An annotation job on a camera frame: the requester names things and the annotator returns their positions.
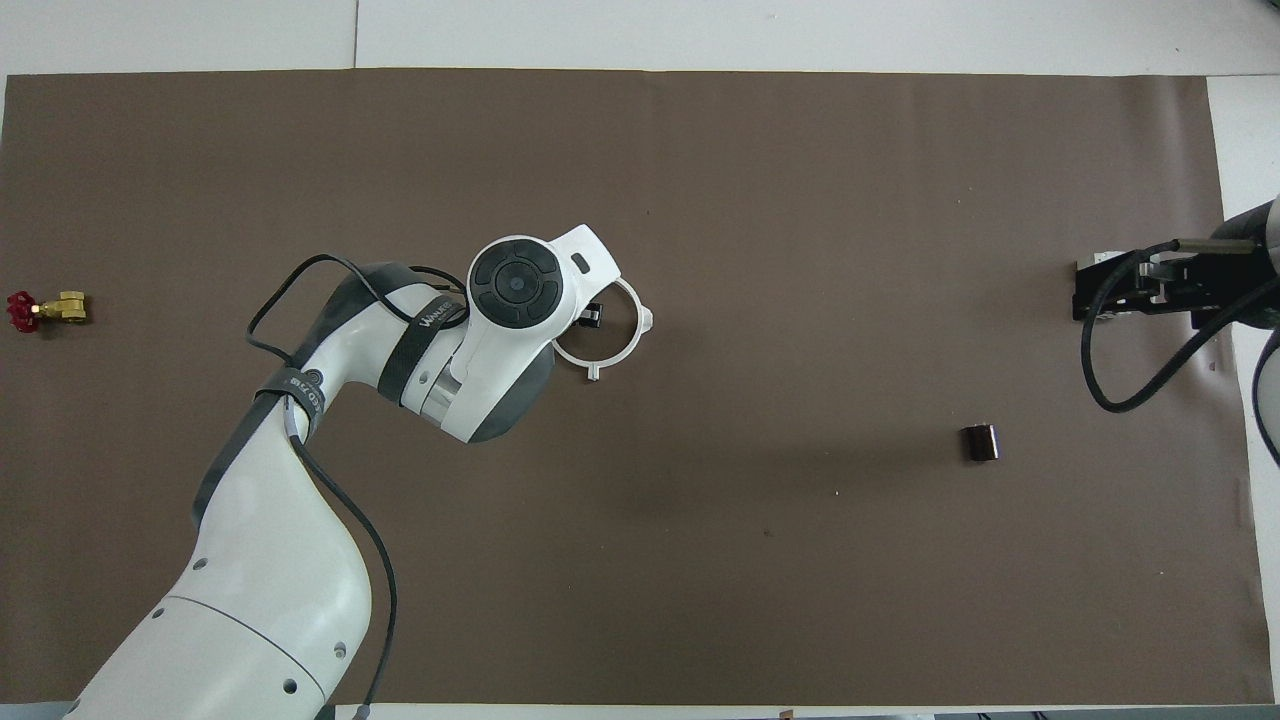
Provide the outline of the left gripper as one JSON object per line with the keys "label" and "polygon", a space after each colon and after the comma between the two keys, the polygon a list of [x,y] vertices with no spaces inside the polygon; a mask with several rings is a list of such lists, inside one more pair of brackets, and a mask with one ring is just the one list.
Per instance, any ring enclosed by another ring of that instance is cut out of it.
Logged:
{"label": "left gripper", "polygon": [[598,329],[603,323],[603,304],[589,304],[621,278],[621,270],[600,237],[586,224],[579,224],[545,242],[557,260],[550,274],[557,304],[588,304],[580,313],[580,325]]}

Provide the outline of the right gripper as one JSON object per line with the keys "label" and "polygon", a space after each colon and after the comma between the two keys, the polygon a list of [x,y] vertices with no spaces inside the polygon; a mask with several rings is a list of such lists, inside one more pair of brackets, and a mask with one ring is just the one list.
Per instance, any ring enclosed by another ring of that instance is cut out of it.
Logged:
{"label": "right gripper", "polygon": [[[1073,320],[1084,322],[1089,313],[1097,320],[1142,311],[1142,295],[1110,295],[1094,310],[1094,293],[1130,255],[1085,255],[1075,263]],[[1243,254],[1196,254],[1175,258],[1161,252],[1120,275],[1112,292],[1135,292],[1142,281],[1152,296],[1143,313],[1164,315],[1188,313],[1190,327],[1202,328],[1251,291],[1251,256]]]}

